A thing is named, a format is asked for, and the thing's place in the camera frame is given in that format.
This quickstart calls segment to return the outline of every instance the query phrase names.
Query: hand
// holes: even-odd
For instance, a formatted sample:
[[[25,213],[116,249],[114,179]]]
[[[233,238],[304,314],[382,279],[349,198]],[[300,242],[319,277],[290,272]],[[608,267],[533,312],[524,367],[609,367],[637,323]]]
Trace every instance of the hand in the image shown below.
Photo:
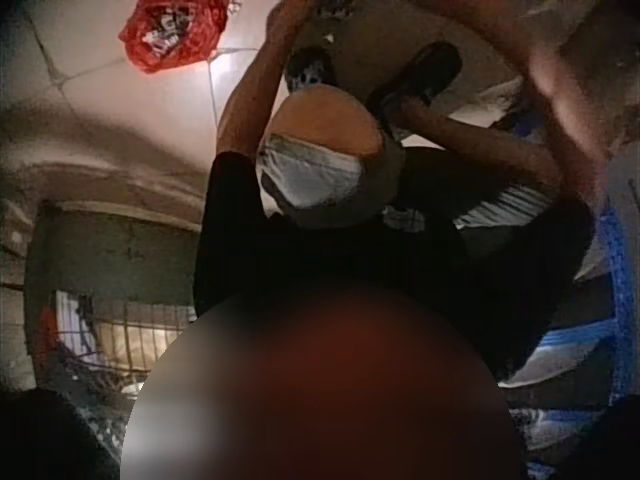
[[[281,0],[267,18],[267,36],[274,32],[276,26],[302,25],[309,16],[316,0]]]

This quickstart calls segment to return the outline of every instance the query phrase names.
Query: person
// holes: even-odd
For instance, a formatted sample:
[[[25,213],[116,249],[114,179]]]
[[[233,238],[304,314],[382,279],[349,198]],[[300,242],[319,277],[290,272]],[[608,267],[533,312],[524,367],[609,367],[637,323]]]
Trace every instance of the person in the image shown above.
[[[220,121],[195,307],[199,321],[222,324],[220,309],[231,305],[237,313],[225,325],[246,334],[252,353],[225,394],[237,441],[218,468],[224,478],[252,479],[520,478],[517,435],[496,380],[533,352],[591,244],[607,162],[597,117],[559,56],[519,25],[511,2],[413,0],[474,29],[525,76],[545,115],[548,150],[439,117],[415,82],[380,95],[377,113],[456,155],[524,165],[554,190],[552,205],[481,260],[469,258],[453,224],[428,203],[411,231],[389,227],[349,195],[338,198],[351,220],[337,225],[324,212],[308,226],[287,212],[267,217],[256,159],[272,136],[308,155],[301,160],[318,152],[375,158],[365,172],[386,151],[375,119],[330,86],[292,95],[305,101],[291,100],[283,123],[306,109],[296,137],[270,124],[313,3],[282,2]],[[314,107],[339,113],[316,117]],[[323,144],[314,129],[330,123],[339,128]],[[354,144],[360,135],[366,141]],[[335,213],[341,203],[329,207]]]

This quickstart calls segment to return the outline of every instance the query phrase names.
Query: metal rack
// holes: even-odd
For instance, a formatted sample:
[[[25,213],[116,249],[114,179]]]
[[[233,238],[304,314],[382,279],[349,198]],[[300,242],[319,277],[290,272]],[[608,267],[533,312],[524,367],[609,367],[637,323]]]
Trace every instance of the metal rack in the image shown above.
[[[120,462],[126,425],[149,372],[195,321],[191,306],[54,292],[47,387],[63,395]]]

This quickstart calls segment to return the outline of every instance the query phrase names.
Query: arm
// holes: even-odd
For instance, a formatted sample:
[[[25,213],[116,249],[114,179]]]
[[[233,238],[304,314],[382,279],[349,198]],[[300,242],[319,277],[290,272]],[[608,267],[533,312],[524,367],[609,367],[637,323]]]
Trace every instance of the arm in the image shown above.
[[[218,153],[236,152],[254,159],[293,43],[312,5],[313,0],[283,0],[267,40],[222,113]]]
[[[559,55],[535,41],[518,20],[513,2],[412,1],[471,28],[525,76],[545,115],[548,146],[561,174],[561,190],[579,196],[597,210],[608,152],[596,115]]]
[[[277,256],[260,199],[255,154],[285,62],[311,0],[284,0],[267,40],[222,115],[202,219],[193,296],[198,316],[220,302],[264,285]]]

